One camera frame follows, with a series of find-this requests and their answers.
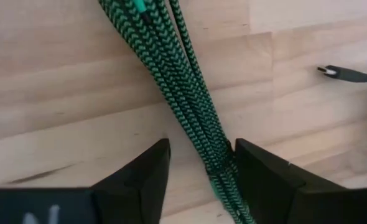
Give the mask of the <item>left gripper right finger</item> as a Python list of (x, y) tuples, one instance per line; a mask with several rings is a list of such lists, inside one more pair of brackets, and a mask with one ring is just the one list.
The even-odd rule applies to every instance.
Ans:
[(257, 224), (338, 224), (344, 188), (243, 139), (236, 140), (239, 187)]

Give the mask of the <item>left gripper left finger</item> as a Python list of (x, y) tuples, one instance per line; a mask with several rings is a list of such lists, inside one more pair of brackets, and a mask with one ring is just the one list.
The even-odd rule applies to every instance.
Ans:
[(164, 138), (93, 185), (96, 224), (159, 224), (169, 167), (170, 142)]

